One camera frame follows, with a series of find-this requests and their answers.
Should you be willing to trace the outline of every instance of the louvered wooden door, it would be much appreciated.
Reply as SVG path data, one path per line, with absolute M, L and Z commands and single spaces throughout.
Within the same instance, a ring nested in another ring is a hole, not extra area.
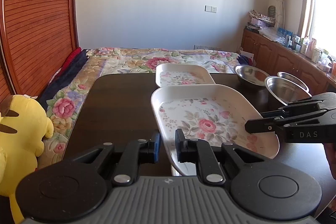
M 2 0 L 2 50 L 19 94 L 39 95 L 76 47 L 73 0 Z
M 0 65 L 0 102 L 6 98 L 7 95 L 10 95 L 11 91 L 7 84 L 7 79 L 3 71 L 2 66 Z

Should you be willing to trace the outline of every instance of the metal bowl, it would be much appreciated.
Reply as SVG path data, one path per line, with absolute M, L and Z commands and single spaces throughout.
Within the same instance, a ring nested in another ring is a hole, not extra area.
M 302 82 L 299 78 L 282 71 L 278 72 L 278 76 L 294 82 L 295 84 L 299 85 L 304 90 L 309 92 L 309 88 L 307 87 L 307 85 L 304 82 Z
M 234 72 L 237 74 L 239 82 L 257 90 L 265 87 L 265 79 L 269 77 L 263 70 L 249 65 L 236 65 Z
M 270 76 L 265 79 L 270 109 L 287 106 L 289 102 L 311 97 L 309 92 L 285 78 Z

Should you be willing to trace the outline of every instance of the dark wooden table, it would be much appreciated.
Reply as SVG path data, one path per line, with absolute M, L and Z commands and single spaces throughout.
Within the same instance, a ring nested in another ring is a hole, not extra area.
M 267 90 L 254 91 L 241 85 L 236 75 L 212 74 L 217 84 L 239 91 L 259 111 L 268 111 Z M 105 75 L 98 78 L 88 93 L 69 139 L 64 158 L 103 142 L 124 146 L 131 140 L 149 139 L 158 130 L 151 95 L 157 89 L 155 74 Z M 280 143 L 275 157 L 284 164 L 310 174 L 322 187 L 319 213 L 336 194 L 336 181 L 330 174 L 322 144 Z M 141 175 L 169 176 L 170 163 L 161 146 L 159 163 L 145 164 Z

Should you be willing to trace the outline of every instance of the floral tray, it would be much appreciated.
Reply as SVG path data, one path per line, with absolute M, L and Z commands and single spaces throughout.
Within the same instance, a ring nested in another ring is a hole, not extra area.
M 189 64 L 161 64 L 156 67 L 155 82 L 158 86 L 214 84 L 206 68 Z
M 177 128 L 183 130 L 186 138 L 204 139 L 212 146 L 236 143 L 271 159 L 279 151 L 274 132 L 245 131 L 247 120 L 262 116 L 243 95 L 228 86 L 165 86 L 152 94 L 151 104 L 169 160 L 181 175 L 196 175 L 196 168 L 192 163 L 177 161 Z

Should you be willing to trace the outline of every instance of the light switch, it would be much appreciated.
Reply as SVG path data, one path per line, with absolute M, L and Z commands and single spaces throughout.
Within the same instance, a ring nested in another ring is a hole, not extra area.
M 212 9 L 211 6 L 208 6 L 208 5 L 205 6 L 205 11 L 206 12 L 211 12 L 211 9 Z

